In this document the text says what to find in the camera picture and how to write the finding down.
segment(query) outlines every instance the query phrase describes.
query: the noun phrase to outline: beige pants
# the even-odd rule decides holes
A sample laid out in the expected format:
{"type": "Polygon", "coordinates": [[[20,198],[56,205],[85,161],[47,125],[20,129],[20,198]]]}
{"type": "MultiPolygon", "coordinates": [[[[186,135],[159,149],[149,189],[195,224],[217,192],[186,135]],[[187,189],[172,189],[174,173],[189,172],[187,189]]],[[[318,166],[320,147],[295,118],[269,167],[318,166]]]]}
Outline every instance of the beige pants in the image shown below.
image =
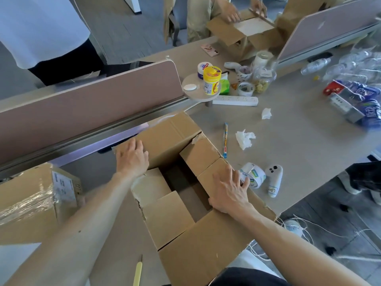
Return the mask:
{"type": "Polygon", "coordinates": [[[221,9],[213,0],[188,0],[188,42],[208,38],[210,32],[207,29],[207,22],[220,13],[221,9]]]}

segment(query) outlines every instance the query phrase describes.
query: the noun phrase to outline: hand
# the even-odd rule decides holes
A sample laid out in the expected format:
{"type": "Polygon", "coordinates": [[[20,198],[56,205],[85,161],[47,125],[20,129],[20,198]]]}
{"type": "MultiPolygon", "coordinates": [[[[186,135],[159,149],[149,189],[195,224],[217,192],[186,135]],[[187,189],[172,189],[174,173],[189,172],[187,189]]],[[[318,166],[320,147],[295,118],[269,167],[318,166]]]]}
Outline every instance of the hand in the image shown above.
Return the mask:
{"type": "Polygon", "coordinates": [[[213,174],[216,191],[209,198],[209,204],[222,213],[227,213],[239,220],[242,211],[254,209],[247,199],[250,180],[246,177],[241,186],[240,173],[228,164],[222,173],[213,174]]]}
{"type": "Polygon", "coordinates": [[[251,8],[259,15],[263,12],[263,16],[267,18],[267,7],[260,0],[251,0],[251,8]]]}
{"type": "Polygon", "coordinates": [[[130,139],[117,147],[117,173],[137,178],[148,169],[148,151],[143,152],[141,140],[130,139]]]}
{"type": "Polygon", "coordinates": [[[221,11],[222,11],[221,13],[222,18],[228,21],[229,23],[231,22],[236,23],[241,21],[239,11],[237,10],[236,6],[234,6],[229,1],[225,0],[222,3],[221,11]]]}

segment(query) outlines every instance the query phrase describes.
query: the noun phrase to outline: gray desk surface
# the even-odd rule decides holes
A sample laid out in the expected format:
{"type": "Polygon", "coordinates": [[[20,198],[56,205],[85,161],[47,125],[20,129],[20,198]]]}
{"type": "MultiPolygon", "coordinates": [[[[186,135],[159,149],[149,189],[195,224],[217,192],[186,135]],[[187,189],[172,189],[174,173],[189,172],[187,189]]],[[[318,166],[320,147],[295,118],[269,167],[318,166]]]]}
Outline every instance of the gray desk surface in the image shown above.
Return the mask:
{"type": "MultiPolygon", "coordinates": [[[[209,58],[200,45],[214,38],[191,43],[147,57],[158,61],[169,55],[180,78],[193,73],[199,62],[223,66],[230,61],[227,53],[209,58]]],[[[222,148],[224,122],[229,123],[228,161],[234,168],[246,162],[260,167],[273,163],[283,166],[280,192],[270,198],[265,185],[256,193],[278,214],[317,189],[381,143],[381,132],[366,133],[349,124],[330,105],[321,91],[324,84],[302,76],[298,71],[280,77],[267,93],[259,96],[257,107],[199,104],[188,114],[218,148],[222,148]],[[263,108],[271,108],[273,117],[261,120],[263,108]],[[252,131],[257,138],[251,148],[242,151],[236,131],[252,131]]],[[[115,168],[111,152],[94,153],[63,167],[91,188],[107,182],[115,168]]],[[[133,282],[136,263],[143,253],[142,286],[168,283],[159,256],[141,219],[131,194],[127,195],[112,231],[90,275],[92,286],[124,286],[133,282]]]]}

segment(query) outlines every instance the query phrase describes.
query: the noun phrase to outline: round stand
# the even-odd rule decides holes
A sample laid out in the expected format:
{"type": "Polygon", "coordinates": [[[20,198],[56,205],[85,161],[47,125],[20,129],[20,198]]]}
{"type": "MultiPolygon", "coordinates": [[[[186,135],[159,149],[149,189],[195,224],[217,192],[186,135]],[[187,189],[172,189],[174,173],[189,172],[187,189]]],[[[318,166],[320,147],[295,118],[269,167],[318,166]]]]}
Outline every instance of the round stand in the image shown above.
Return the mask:
{"type": "Polygon", "coordinates": [[[187,76],[183,83],[181,84],[183,86],[183,92],[184,94],[191,100],[197,101],[197,102],[206,102],[206,106],[212,105],[212,100],[215,99],[217,96],[219,96],[221,92],[221,83],[218,85],[218,91],[214,95],[207,95],[204,92],[204,81],[199,79],[197,76],[197,73],[193,73],[189,76],[187,76]],[[197,88],[195,90],[185,90],[184,86],[187,84],[195,84],[197,88]]]}

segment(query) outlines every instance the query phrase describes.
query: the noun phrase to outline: cardboard box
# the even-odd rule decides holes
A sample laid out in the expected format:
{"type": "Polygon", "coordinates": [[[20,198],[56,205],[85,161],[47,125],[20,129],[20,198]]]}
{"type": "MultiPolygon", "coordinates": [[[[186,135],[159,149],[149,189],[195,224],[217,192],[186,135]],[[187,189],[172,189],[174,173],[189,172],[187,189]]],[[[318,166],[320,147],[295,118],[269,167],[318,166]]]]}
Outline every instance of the cardboard box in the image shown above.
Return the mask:
{"type": "MultiPolygon", "coordinates": [[[[169,280],[173,286],[205,286],[253,240],[233,218],[208,205],[215,191],[212,174],[227,162],[184,112],[146,129],[136,139],[149,152],[150,169],[131,189],[169,280]],[[202,216],[195,217],[189,195],[174,190],[175,184],[187,187],[175,180],[179,172],[169,173],[174,167],[183,168],[189,176],[190,188],[204,207],[202,216]]],[[[276,219],[250,189],[248,198],[262,215],[276,219]]]]}
{"type": "Polygon", "coordinates": [[[79,178],[50,163],[0,184],[0,245],[40,243],[77,210],[79,178]]]}
{"type": "Polygon", "coordinates": [[[288,0],[283,14],[276,19],[275,23],[271,23],[247,9],[241,11],[242,25],[226,23],[220,16],[217,16],[207,23],[207,28],[218,37],[219,43],[237,61],[249,59],[255,56],[259,50],[269,50],[277,55],[303,17],[343,1],[288,0]]]}

